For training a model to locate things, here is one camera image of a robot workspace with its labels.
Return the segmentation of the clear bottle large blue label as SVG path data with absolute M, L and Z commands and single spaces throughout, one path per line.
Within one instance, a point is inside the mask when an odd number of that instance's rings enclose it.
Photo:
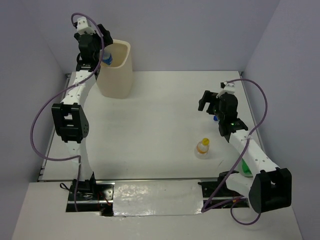
M 108 66 L 110 66 L 113 62 L 113 56 L 112 54 L 105 50 L 103 53 L 102 53 L 102 62 Z

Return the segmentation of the clear bottle yellow cap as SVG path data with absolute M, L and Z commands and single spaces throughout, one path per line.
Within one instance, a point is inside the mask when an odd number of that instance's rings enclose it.
M 207 137 L 205 137 L 197 143 L 194 149 L 194 154 L 198 159 L 206 159 L 208 156 L 209 149 L 210 140 Z

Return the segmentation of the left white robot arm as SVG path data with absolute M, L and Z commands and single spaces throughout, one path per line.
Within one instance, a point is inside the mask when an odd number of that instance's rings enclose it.
M 75 79 L 64 99 L 52 105 L 51 112 L 56 134 L 65 143 L 75 171 L 70 190 L 91 200 L 97 196 L 98 187 L 87 154 L 90 125 L 83 106 L 99 76 L 102 51 L 113 44 L 113 39 L 101 24 L 93 29 L 85 17 L 78 19 L 75 27 L 79 48 Z

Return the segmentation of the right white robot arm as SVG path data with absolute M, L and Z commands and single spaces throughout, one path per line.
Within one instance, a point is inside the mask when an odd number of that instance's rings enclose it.
M 232 171 L 218 182 L 218 192 L 223 196 L 233 191 L 243 195 L 258 214 L 289 207 L 292 174 L 275 164 L 252 138 L 247 125 L 238 118 L 237 97 L 229 92 L 220 94 L 206 90 L 198 102 L 198 110 L 203 111 L 205 104 L 209 104 L 207 113 L 218 119 L 220 135 L 239 152 L 251 173 L 251 176 L 244 176 Z

